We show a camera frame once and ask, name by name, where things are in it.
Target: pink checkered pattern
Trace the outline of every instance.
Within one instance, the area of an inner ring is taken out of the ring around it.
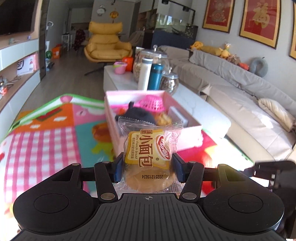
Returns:
[[[13,135],[4,176],[6,203],[71,163],[81,163],[74,127]]]

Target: snack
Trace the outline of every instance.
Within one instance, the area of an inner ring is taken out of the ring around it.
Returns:
[[[120,117],[118,124],[125,142],[125,170],[121,187],[132,192],[166,192],[175,181],[172,153],[182,130],[182,123],[159,127]]]
[[[158,126],[169,126],[172,124],[172,119],[164,112],[157,114],[155,120]]]
[[[171,153],[164,143],[162,129],[130,132],[125,163],[130,164],[126,183],[139,192],[154,192],[172,185],[175,174],[170,168]]]

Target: bread label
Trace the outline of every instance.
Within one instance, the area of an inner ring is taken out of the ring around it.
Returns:
[[[162,129],[130,132],[125,163],[168,170],[171,153],[166,147],[163,135]]]

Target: fish tank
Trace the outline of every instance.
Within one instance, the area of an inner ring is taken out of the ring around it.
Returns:
[[[155,13],[148,19],[146,29],[163,30],[195,40],[198,26],[184,20],[173,18],[169,15]]]

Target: blue thermos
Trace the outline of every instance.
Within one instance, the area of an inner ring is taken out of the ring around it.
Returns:
[[[162,65],[152,64],[147,90],[159,90],[162,73],[163,73]]]

